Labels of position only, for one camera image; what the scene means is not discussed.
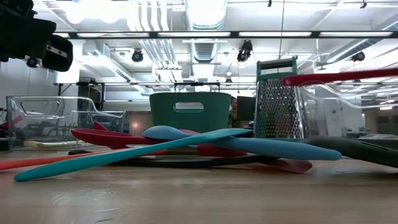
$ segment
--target wooden table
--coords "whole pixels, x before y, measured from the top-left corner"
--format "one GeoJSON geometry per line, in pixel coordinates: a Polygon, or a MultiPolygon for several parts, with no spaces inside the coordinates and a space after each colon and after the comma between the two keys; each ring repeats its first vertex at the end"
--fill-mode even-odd
{"type": "Polygon", "coordinates": [[[313,165],[304,175],[246,166],[99,167],[18,183],[12,177],[23,169],[4,171],[0,223],[398,223],[396,169],[352,159],[313,165]]]}

